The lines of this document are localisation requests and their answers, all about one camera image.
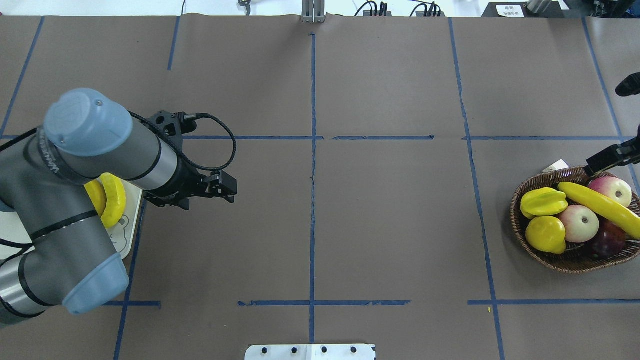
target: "brown woven basket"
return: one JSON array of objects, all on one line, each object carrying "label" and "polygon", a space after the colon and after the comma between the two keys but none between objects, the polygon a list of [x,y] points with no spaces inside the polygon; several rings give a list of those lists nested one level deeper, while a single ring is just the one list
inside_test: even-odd
[{"label": "brown woven basket", "polygon": [[[597,177],[613,176],[608,172],[603,172]],[[513,194],[511,200],[511,208],[509,209],[511,217],[511,225],[513,231],[518,238],[518,241],[522,245],[529,255],[537,262],[545,265],[548,268],[557,270],[566,274],[583,274],[586,272],[592,272],[598,269],[608,268],[610,266],[626,263],[627,261],[635,258],[640,254],[640,243],[638,241],[627,241],[625,248],[617,255],[610,256],[604,259],[591,259],[581,254],[580,248],[582,244],[567,243],[566,251],[561,255],[555,255],[548,252],[538,251],[532,248],[525,239],[525,230],[529,224],[529,219],[524,217],[520,211],[520,199],[522,196],[535,189],[549,187],[556,188],[558,183],[562,181],[569,181],[571,183],[577,183],[586,186],[589,183],[589,177],[584,172],[582,167],[567,168],[564,170],[557,170],[548,172],[546,174],[540,174],[526,180],[522,183],[516,192]],[[571,200],[567,199],[569,204],[575,204]],[[636,215],[640,216],[640,206],[638,204],[639,199],[636,193],[632,195],[631,205],[629,209]]]}]

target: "dark red apple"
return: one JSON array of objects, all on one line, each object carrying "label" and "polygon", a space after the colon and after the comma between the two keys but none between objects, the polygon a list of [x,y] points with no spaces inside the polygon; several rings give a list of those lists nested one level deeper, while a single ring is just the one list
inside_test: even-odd
[{"label": "dark red apple", "polygon": [[593,239],[584,243],[584,254],[593,259],[616,255],[625,248],[627,234],[611,221],[601,218],[600,228]]}]

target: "banana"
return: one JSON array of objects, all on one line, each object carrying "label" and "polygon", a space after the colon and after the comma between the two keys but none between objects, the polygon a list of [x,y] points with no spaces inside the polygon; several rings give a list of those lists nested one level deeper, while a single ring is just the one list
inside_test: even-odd
[{"label": "banana", "polygon": [[98,216],[101,217],[104,214],[104,208],[107,206],[107,194],[104,192],[104,187],[100,181],[93,180],[84,184],[84,189],[89,194]]},{"label": "banana", "polygon": [[634,239],[640,239],[640,217],[615,200],[575,183],[559,183],[558,189],[569,199],[610,220]]},{"label": "banana", "polygon": [[113,227],[122,218],[127,207],[127,194],[122,180],[108,172],[100,175],[100,181],[106,192],[107,204],[100,217],[105,228]]}]

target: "metal cylinder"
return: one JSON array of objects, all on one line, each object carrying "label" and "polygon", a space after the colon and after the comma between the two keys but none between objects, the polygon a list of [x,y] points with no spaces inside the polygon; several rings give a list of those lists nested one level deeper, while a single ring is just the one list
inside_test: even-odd
[{"label": "metal cylinder", "polygon": [[547,10],[551,0],[529,0],[527,3],[527,9],[534,14],[541,14]]}]

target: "white card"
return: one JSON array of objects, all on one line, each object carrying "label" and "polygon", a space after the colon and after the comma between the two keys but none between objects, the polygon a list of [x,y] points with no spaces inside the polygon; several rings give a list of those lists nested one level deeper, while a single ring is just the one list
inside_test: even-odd
[{"label": "white card", "polygon": [[504,17],[524,17],[524,11],[522,6],[518,5],[496,5],[495,9],[498,11],[498,15]]}]

